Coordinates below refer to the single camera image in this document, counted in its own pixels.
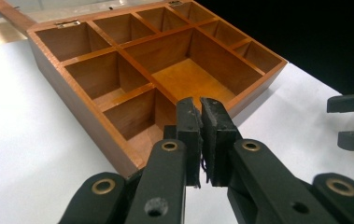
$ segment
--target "screw hole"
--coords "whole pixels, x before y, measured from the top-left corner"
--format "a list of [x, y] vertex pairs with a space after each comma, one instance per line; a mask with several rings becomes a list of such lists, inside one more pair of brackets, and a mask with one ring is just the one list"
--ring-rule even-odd
[[291, 206], [298, 213], [308, 214], [310, 212], [304, 203], [292, 203]]
[[261, 149], [261, 147], [259, 147], [258, 145], [256, 145], [253, 142], [245, 142], [243, 143], [243, 148], [249, 151], [258, 151], [259, 149]]
[[329, 178], [326, 180], [326, 185], [332, 191], [347, 197], [354, 196], [354, 187], [346, 181], [336, 178]]
[[161, 217], [168, 212], [168, 203], [163, 198], [152, 198], [147, 201], [144, 208], [150, 217]]
[[177, 143], [175, 142], [166, 142], [162, 144], [162, 149], [166, 151], [174, 151], [177, 150]]
[[101, 179], [92, 185], [92, 192], [95, 194], [109, 193], [116, 187], [116, 183], [112, 179]]

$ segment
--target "brass hinge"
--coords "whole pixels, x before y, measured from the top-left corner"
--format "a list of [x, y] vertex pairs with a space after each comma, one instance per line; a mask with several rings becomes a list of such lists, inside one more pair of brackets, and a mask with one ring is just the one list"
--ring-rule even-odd
[[59, 21], [59, 22], [55, 22], [55, 25], [57, 26], [58, 29], [63, 29], [63, 28], [66, 28], [66, 27], [80, 25], [80, 21], [79, 20]]
[[181, 2], [181, 1], [171, 1], [168, 4], [170, 5], [170, 7], [176, 7], [176, 6], [182, 5], [183, 2]]

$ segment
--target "wooden box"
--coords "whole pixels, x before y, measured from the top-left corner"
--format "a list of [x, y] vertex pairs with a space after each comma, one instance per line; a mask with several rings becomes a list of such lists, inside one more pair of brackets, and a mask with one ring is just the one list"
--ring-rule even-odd
[[215, 98], [233, 117], [286, 65], [192, 0], [43, 22], [0, 1], [0, 13], [29, 37], [40, 71], [124, 176], [176, 123], [178, 100], [192, 96], [200, 108], [200, 96]]

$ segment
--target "white table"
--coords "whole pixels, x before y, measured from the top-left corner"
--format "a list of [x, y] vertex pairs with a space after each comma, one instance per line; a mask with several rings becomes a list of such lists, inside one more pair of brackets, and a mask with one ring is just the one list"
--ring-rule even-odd
[[[339, 93], [288, 64], [234, 123], [264, 142], [297, 177], [354, 179], [354, 152], [336, 145], [354, 113], [327, 114]], [[0, 223], [56, 223], [81, 184], [115, 172], [37, 69], [26, 40], [0, 45]], [[187, 188], [185, 221], [235, 223], [227, 189]]]

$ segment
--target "black background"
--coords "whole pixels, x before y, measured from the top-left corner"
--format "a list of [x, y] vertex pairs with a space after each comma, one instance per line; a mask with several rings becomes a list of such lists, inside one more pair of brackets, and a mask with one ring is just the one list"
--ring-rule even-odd
[[354, 1], [196, 2], [333, 89], [354, 93]]

